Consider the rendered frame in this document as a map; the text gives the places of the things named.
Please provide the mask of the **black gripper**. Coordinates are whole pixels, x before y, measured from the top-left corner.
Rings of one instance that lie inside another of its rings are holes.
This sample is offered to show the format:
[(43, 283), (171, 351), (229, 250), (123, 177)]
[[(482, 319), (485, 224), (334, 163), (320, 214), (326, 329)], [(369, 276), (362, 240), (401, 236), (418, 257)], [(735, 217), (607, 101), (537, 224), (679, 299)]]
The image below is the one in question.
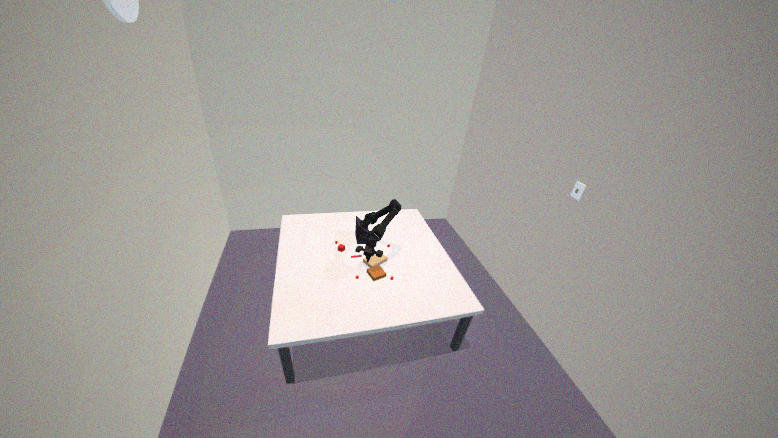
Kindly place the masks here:
[[(359, 245), (358, 245), (358, 246), (356, 247), (356, 249), (355, 249), (355, 252), (358, 252), (358, 253), (359, 253), (359, 252), (361, 252), (361, 251), (363, 251), (363, 255), (364, 255), (364, 248), (363, 248), (363, 246), (359, 246)], [(377, 251), (375, 251), (375, 253), (374, 253), (374, 254), (376, 254), (376, 257), (382, 257), (382, 255), (383, 255), (383, 251), (381, 251), (381, 250), (377, 250)], [(371, 256), (365, 255), (365, 257), (366, 257), (366, 260), (367, 260), (367, 263), (369, 262), (370, 258), (374, 256), (374, 254), (373, 254), (373, 255), (371, 254)]]

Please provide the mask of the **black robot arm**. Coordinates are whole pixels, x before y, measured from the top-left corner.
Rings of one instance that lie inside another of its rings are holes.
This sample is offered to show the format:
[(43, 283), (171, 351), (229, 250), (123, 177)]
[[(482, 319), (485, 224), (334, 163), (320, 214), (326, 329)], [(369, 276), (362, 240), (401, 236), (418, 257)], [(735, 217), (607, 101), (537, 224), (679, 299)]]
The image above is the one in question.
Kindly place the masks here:
[[(396, 200), (393, 199), (388, 206), (385, 208), (379, 210), (378, 212), (371, 212), (365, 215), (365, 218), (360, 222), (360, 225), (366, 229), (367, 226), (370, 224), (373, 225), (377, 222), (378, 218), (382, 217), (383, 215), (388, 215), (384, 218), (384, 220), (377, 224), (372, 231), (369, 231), (367, 234), (367, 240), (365, 249), (364, 249), (364, 255), (371, 256), (375, 253), (375, 248), (377, 245), (377, 240), (380, 241), (386, 231), (386, 227), (388, 224), (392, 221), (392, 219), (401, 211), (401, 204)], [(378, 238), (379, 237), (379, 238)]]

